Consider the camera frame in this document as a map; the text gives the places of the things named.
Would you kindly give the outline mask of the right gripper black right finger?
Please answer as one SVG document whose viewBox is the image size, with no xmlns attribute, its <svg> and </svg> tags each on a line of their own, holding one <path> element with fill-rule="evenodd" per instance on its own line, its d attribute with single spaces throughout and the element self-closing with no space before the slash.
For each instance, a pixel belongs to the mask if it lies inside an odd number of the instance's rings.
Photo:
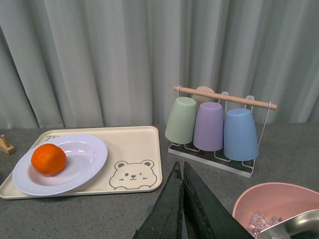
<svg viewBox="0 0 319 239">
<path fill-rule="evenodd" d="M 184 215 L 189 239 L 251 239 L 207 185 L 184 163 Z"/>
</svg>

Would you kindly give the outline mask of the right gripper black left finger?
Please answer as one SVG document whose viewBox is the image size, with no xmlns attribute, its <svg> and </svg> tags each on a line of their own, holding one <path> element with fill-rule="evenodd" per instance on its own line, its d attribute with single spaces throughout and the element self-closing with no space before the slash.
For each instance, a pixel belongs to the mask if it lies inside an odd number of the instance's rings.
<svg viewBox="0 0 319 239">
<path fill-rule="evenodd" d="M 182 236 L 184 185 L 176 162 L 147 219 L 135 232 L 135 239 L 180 239 Z"/>
</svg>

